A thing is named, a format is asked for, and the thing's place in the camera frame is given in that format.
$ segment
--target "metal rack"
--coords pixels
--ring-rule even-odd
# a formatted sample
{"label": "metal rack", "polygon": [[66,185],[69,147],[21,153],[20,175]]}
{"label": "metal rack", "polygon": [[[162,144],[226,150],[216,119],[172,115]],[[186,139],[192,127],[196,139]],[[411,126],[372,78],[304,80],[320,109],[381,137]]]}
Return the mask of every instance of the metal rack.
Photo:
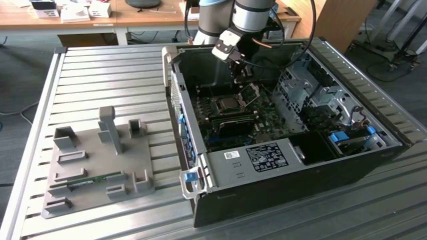
{"label": "metal rack", "polygon": [[[162,85],[165,44],[78,47],[52,58],[16,176],[0,239],[421,239],[427,237],[425,129],[359,72],[351,84],[416,145],[359,182],[238,219],[193,228],[192,207],[178,186],[180,163]],[[320,51],[343,56],[325,43]],[[116,124],[137,116],[149,134],[154,193],[44,219],[42,195],[57,126],[97,126],[97,110],[116,107]]]}

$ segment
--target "gray block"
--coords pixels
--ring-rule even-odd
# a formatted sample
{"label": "gray block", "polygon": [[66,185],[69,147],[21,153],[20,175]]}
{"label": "gray block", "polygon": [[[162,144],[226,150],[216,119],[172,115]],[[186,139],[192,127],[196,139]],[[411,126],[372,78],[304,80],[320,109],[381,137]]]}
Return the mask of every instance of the gray block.
{"label": "gray block", "polygon": [[73,151],[64,153],[57,156],[57,163],[64,164],[64,163],[70,163],[73,161],[84,160],[88,158],[86,151]]}
{"label": "gray block", "polygon": [[72,192],[66,185],[52,187],[52,188],[49,187],[46,191],[53,196],[62,196]]}
{"label": "gray block", "polygon": [[74,148],[74,144],[69,136],[56,137],[53,138],[53,142],[60,150]]}
{"label": "gray block", "polygon": [[68,172],[56,173],[56,177],[53,179],[54,182],[68,181],[84,178],[88,175],[86,170],[81,167],[78,170],[69,170]]}
{"label": "gray block", "polygon": [[53,142],[60,150],[74,148],[73,140],[77,135],[70,126],[58,127],[54,129]]}
{"label": "gray block", "polygon": [[128,121],[128,132],[130,138],[137,138],[142,136],[141,121],[138,119],[132,119]]}
{"label": "gray block", "polygon": [[118,132],[114,125],[116,111],[113,106],[101,106],[98,108],[98,120],[105,124],[109,132],[110,141],[114,147],[116,154],[122,153]]}
{"label": "gray block", "polygon": [[124,184],[118,184],[118,185],[113,185],[113,186],[106,187],[105,193],[106,193],[106,196],[110,200],[120,198],[120,197],[124,197],[128,194]]}
{"label": "gray block", "polygon": [[106,124],[104,122],[98,121],[97,125],[98,125],[98,130],[101,130],[101,131],[106,131],[108,130]]}
{"label": "gray block", "polygon": [[[53,146],[46,178],[49,188],[45,190],[42,207],[46,206],[45,203],[56,201],[58,197],[65,197],[72,202],[72,207],[64,211],[45,210],[41,212],[42,218],[57,217],[153,193],[148,136],[130,138],[128,124],[114,127],[120,143],[125,147],[122,154],[116,154],[110,140],[108,143],[101,143],[97,126],[93,129],[76,132],[74,148],[61,151]],[[60,164],[58,155],[77,151],[85,151],[89,158]],[[124,184],[125,194],[121,192],[109,198],[106,188],[121,184]]]}
{"label": "gray block", "polygon": [[97,133],[98,140],[102,144],[110,143],[112,142],[112,137],[109,135],[109,131],[101,131]]}
{"label": "gray block", "polygon": [[116,182],[121,182],[125,181],[128,179],[128,175],[120,171],[120,174],[112,175],[106,177],[106,182],[108,183],[116,183]]}
{"label": "gray block", "polygon": [[68,200],[66,197],[60,197],[53,201],[45,203],[44,209],[52,212],[62,212],[72,208],[72,202]]}
{"label": "gray block", "polygon": [[133,181],[133,188],[134,188],[134,192],[137,193],[142,193],[142,192],[149,192],[154,190],[154,186],[153,186],[153,182],[148,177],[146,174],[146,169],[144,170],[144,176],[141,176],[142,178],[138,178],[134,174],[134,172],[132,172],[132,181]]}

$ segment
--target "power supply label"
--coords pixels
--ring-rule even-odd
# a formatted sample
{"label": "power supply label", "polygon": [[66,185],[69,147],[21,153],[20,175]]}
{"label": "power supply label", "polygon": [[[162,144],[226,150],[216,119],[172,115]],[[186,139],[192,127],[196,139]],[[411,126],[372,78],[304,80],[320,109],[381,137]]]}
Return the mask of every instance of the power supply label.
{"label": "power supply label", "polygon": [[276,143],[249,147],[245,149],[256,172],[264,172],[288,165],[285,157]]}

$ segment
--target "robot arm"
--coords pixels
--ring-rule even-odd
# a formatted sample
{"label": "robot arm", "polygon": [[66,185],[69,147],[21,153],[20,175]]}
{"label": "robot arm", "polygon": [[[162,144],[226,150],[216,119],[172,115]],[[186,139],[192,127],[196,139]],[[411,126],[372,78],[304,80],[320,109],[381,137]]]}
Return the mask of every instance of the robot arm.
{"label": "robot arm", "polygon": [[228,62],[234,83],[249,78],[250,60],[266,30],[280,27],[269,18],[275,0],[201,0],[198,31],[193,43],[214,44],[212,54]]}

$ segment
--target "wooden desk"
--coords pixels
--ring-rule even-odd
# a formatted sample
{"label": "wooden desk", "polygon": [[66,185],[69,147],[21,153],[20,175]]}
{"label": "wooden desk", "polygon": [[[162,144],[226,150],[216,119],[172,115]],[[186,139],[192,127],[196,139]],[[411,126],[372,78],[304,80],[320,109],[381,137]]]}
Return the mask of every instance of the wooden desk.
{"label": "wooden desk", "polygon": [[17,7],[10,1],[0,0],[0,35],[64,35],[113,33],[117,23],[116,0],[110,0],[109,18],[92,18],[90,21],[61,23],[58,17],[37,18],[32,8]]}
{"label": "wooden desk", "polygon": [[[141,32],[141,31],[169,31],[184,29],[184,15],[178,7],[181,0],[161,0],[161,5],[149,9],[144,9],[142,12],[137,12],[137,9],[126,5],[124,0],[116,0],[117,10],[117,33]],[[285,38],[291,38],[296,23],[301,20],[300,16],[291,16],[285,12],[277,14],[283,23],[285,32]],[[198,25],[197,20],[188,21],[188,29],[196,30]],[[118,45],[125,45],[126,39],[117,39]]]}
{"label": "wooden desk", "polygon": [[[292,38],[308,38],[312,30],[309,0],[281,0],[300,15]],[[343,53],[349,46],[376,0],[315,0],[315,37],[324,37]]]}
{"label": "wooden desk", "polygon": [[[161,0],[158,8],[144,9],[142,12],[126,5],[125,0],[109,0],[109,18],[92,17],[90,21],[70,23],[61,23],[58,17],[37,18],[33,12],[28,12],[28,7],[20,8],[9,1],[12,0],[0,0],[1,36],[116,33],[118,45],[126,45],[128,32],[184,29],[184,16],[178,7],[181,0]],[[284,12],[279,14],[279,18],[285,28],[284,35],[289,38],[301,18]],[[197,25],[198,21],[188,21],[190,30],[196,30]]]}

